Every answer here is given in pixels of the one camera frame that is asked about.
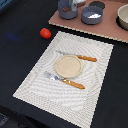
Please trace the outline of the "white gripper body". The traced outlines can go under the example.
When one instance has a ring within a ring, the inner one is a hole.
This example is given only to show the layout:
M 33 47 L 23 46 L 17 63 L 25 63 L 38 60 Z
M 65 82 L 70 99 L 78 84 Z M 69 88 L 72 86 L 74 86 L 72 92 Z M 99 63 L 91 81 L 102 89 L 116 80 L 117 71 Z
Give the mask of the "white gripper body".
M 72 11 L 76 11 L 78 6 L 85 5 L 86 0 L 69 0 L 69 5 L 71 6 Z

